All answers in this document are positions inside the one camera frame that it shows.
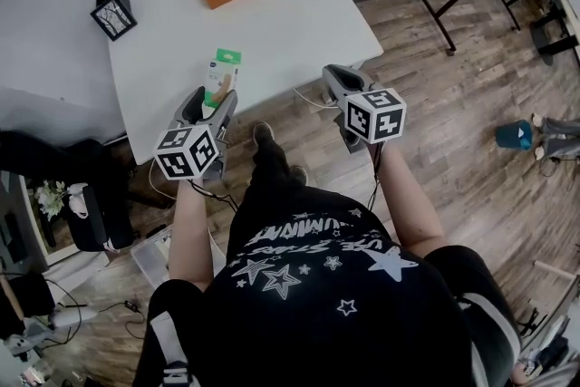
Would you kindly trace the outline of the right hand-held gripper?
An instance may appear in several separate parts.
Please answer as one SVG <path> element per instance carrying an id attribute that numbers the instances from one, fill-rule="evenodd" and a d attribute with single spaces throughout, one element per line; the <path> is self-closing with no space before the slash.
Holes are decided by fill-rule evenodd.
<path id="1" fill-rule="evenodd" d="M 393 88 L 371 91 L 375 82 L 368 74 L 338 64 L 326 65 L 322 78 L 342 112 L 335 122 L 350 153 L 402 135 L 407 104 Z"/>

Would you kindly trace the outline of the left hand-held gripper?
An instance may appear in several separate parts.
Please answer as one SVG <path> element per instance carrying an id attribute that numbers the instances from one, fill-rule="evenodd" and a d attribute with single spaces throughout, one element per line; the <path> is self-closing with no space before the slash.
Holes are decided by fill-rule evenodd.
<path id="1" fill-rule="evenodd" d="M 227 93 L 206 124 L 196 124 L 203 119 L 205 92 L 200 86 L 181 103 L 174 114 L 175 122 L 160 134 L 154 147 L 154 158 L 167 180 L 223 178 L 224 137 L 237 107 L 237 92 Z"/>

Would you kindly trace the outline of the green white small package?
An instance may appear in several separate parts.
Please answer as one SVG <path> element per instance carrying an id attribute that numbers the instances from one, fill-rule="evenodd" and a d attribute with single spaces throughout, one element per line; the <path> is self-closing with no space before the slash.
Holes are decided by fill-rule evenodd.
<path id="1" fill-rule="evenodd" d="M 204 103 L 207 107 L 217 108 L 227 93 L 236 89 L 241 59 L 240 52 L 217 49 L 215 58 L 209 62 L 204 83 Z"/>

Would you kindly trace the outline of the person's left forearm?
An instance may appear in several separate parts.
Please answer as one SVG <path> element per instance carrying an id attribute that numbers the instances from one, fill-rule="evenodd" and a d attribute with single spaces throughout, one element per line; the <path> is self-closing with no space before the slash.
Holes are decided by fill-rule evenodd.
<path id="1" fill-rule="evenodd" d="M 179 182 L 169 246 L 169 278 L 188 281 L 201 291 L 214 278 L 206 202 L 186 180 Z"/>

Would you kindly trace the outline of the person's right forearm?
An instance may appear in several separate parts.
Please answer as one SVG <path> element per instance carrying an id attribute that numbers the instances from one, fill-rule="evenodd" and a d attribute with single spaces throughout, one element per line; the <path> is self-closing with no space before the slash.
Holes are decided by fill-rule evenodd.
<path id="1" fill-rule="evenodd" d="M 400 244 L 425 257 L 449 243 L 440 218 L 396 145 L 368 146 Z"/>

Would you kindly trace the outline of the person's black trousers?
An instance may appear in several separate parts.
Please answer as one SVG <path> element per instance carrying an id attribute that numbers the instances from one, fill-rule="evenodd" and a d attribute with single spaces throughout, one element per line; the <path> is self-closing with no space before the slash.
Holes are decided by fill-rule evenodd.
<path id="1" fill-rule="evenodd" d="M 295 203 L 307 192 L 306 185 L 291 172 L 284 151 L 269 134 L 256 142 L 255 167 L 242 206 L 277 209 Z"/>

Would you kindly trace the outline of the clear plastic bin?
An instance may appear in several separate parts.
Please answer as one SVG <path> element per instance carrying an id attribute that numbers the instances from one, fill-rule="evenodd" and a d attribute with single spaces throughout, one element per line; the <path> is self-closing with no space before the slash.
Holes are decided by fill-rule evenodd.
<path id="1" fill-rule="evenodd" d="M 153 289 L 157 289 L 171 278 L 173 248 L 179 249 L 183 258 L 196 260 L 205 249 L 210 252 L 213 266 L 212 276 L 216 276 L 226 265 L 226 255 L 219 249 L 207 231 L 206 238 L 179 238 L 178 245 L 172 245 L 172 225 L 169 225 L 131 249 L 131 255 Z"/>

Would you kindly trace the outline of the pink white toy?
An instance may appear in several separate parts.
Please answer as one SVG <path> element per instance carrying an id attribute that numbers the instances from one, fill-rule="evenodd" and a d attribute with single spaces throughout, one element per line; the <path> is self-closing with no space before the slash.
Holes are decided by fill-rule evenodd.
<path id="1" fill-rule="evenodd" d="M 67 188 L 69 195 L 69 209 L 80 219 L 86 219 L 89 216 L 83 195 L 83 190 L 87 186 L 87 183 L 75 183 Z"/>

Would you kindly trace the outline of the blue waste bin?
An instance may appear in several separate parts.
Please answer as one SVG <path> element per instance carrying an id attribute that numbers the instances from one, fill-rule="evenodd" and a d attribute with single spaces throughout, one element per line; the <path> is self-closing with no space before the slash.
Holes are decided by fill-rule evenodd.
<path id="1" fill-rule="evenodd" d="M 525 120 L 497 126 L 495 140 L 502 149 L 529 150 L 533 145 L 532 127 Z"/>

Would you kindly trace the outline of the white flowers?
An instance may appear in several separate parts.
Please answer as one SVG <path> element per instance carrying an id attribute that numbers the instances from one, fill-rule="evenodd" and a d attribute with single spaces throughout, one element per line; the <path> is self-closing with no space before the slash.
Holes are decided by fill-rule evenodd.
<path id="1" fill-rule="evenodd" d="M 48 180 L 44 180 L 34 193 L 41 212 L 48 220 L 59 215 L 66 195 L 67 189 L 64 182 Z"/>

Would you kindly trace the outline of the white desk with black base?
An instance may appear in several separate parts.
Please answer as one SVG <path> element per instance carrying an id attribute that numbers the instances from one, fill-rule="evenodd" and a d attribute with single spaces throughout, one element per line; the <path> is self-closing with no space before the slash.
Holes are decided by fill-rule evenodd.
<path id="1" fill-rule="evenodd" d="M 546 27 L 550 23 L 557 23 L 560 27 L 557 40 L 548 37 Z M 529 29 L 537 53 L 548 66 L 553 64 L 556 55 L 580 50 L 580 12 L 575 10 L 571 0 L 550 0 L 547 13 L 532 22 Z"/>

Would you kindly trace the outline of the person's black star-print shirt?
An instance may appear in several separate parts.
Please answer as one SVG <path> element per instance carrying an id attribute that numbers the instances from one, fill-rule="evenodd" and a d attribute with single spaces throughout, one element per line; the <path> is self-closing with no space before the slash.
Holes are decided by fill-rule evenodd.
<path id="1" fill-rule="evenodd" d="M 171 279 L 169 314 L 201 387 L 504 387 L 520 351 L 508 304 L 462 246 L 416 256 L 359 202 L 249 192 L 206 290 Z"/>

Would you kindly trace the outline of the black picture frame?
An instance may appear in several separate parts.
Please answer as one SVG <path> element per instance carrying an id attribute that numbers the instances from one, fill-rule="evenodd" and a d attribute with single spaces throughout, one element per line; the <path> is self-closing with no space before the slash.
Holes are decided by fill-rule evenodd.
<path id="1" fill-rule="evenodd" d="M 138 24 L 130 0 L 96 0 L 91 17 L 112 42 Z"/>

